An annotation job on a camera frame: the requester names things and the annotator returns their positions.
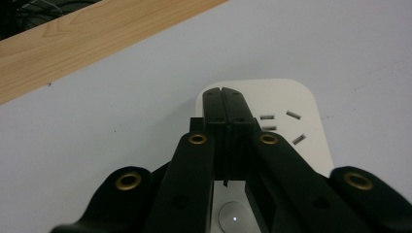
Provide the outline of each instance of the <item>white power strip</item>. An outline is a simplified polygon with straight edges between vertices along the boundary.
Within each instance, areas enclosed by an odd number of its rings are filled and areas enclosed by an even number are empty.
[[[240,91],[263,131],[282,135],[316,172],[329,176],[333,164],[325,132],[315,98],[304,85],[283,79],[214,83],[197,96],[197,117],[203,117],[202,93],[214,87]],[[260,232],[244,186],[244,182],[229,182],[228,187],[215,182],[212,233]]]

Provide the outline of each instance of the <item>power strip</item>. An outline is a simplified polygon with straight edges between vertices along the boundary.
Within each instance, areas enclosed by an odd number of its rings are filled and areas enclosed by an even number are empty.
[[[263,131],[282,135],[316,172],[329,176],[333,164],[318,107],[308,88],[284,79],[214,83],[197,96],[197,117],[203,117],[202,93],[214,87],[240,91]],[[212,233],[260,232],[244,186],[244,182],[229,182],[228,187],[215,182]]]

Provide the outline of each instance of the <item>wood grain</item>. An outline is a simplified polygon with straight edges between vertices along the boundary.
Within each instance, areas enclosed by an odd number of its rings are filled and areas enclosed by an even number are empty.
[[[103,0],[0,41],[0,104],[226,0]]]

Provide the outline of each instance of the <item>wooden plank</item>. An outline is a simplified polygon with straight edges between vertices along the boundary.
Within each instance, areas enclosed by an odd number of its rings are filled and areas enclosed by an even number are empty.
[[[0,104],[226,0],[103,0],[0,41]]]

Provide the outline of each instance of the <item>white surface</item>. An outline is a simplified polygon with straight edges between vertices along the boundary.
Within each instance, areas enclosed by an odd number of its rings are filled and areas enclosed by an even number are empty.
[[[116,169],[160,166],[197,93],[231,80],[303,83],[334,165],[412,201],[411,24],[408,0],[232,0],[1,105],[1,231],[73,222]]]
[[[316,172],[325,177],[329,176],[333,169],[333,164],[327,147],[325,132],[315,98],[304,85],[284,79],[213,83],[205,87],[197,95],[195,108],[195,115],[197,117],[203,117],[203,92],[214,87],[228,87],[240,91],[248,103],[252,115],[257,119],[263,131],[280,134]],[[287,115],[290,112],[294,113],[293,116],[295,117]],[[305,138],[299,143],[294,144],[293,142],[301,135],[304,135]],[[223,186],[222,182],[215,182],[211,224],[212,233],[229,233],[226,230],[221,231],[220,226],[222,224],[219,225],[219,221],[217,221],[218,216],[221,216],[221,207],[227,203],[240,203],[247,211],[252,212],[244,190],[244,182],[229,182],[228,187]],[[236,228],[242,225],[239,222],[249,220],[251,222],[251,229],[245,232],[260,232],[258,224],[254,219],[243,219],[242,221],[230,221],[230,219],[231,217],[228,218],[228,222],[225,225],[233,225],[233,228]]]

